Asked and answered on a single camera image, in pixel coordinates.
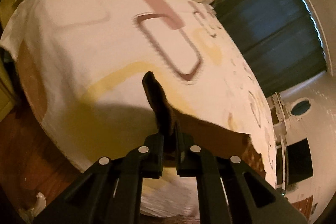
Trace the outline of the brown plaid knit sweater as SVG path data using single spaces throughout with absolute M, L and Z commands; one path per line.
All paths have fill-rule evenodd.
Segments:
M 213 155 L 223 159 L 238 156 L 258 175 L 265 178 L 262 155 L 255 150 L 249 134 L 226 129 L 173 108 L 163 87 L 151 71 L 144 75 L 142 85 L 154 111 L 159 131 L 165 135 L 172 135 L 174 126 L 178 124 L 181 132 L 191 135 L 197 145 L 209 150 Z

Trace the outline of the black flat screen television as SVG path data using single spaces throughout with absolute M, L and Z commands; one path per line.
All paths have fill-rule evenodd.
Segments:
M 313 177 L 313 164 L 307 138 L 287 146 L 286 151 L 289 185 Z

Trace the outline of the brown wooden door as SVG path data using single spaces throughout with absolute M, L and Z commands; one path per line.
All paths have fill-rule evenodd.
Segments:
M 310 197 L 305 198 L 301 201 L 297 201 L 297 202 L 292 203 L 292 206 L 294 208 L 296 208 L 302 214 L 310 215 L 312 203 L 313 203 L 313 196 L 310 196 Z

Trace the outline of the white vanity dressing table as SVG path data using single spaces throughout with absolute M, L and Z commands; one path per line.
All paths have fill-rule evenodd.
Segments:
M 271 111 L 274 137 L 276 139 L 276 190 L 283 196 L 288 187 L 288 154 L 286 136 L 289 129 L 289 113 L 280 94 L 274 93 L 267 98 Z

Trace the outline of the patterned white bed sheet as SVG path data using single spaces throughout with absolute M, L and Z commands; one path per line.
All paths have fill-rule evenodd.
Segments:
M 142 86 L 153 72 L 173 108 L 219 126 L 199 145 L 246 156 L 276 184 L 269 106 L 209 5 L 192 0 L 24 0 L 1 47 L 35 118 L 79 171 L 157 132 Z

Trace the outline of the wooden bedside cabinet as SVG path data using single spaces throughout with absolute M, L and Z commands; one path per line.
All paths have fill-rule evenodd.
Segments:
M 2 61 L 0 77 L 0 121 L 2 121 L 15 106 L 15 92 Z

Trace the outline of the dark green window curtain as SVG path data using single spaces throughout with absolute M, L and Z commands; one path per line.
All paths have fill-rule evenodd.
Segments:
M 321 40 L 303 0 L 216 0 L 212 5 L 264 96 L 327 69 Z

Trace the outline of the white slipper on floor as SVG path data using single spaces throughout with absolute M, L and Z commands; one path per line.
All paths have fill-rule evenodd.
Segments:
M 46 197 L 41 192 L 37 193 L 37 200 L 29 209 L 19 209 L 18 213 L 25 223 L 33 223 L 36 218 L 46 208 Z

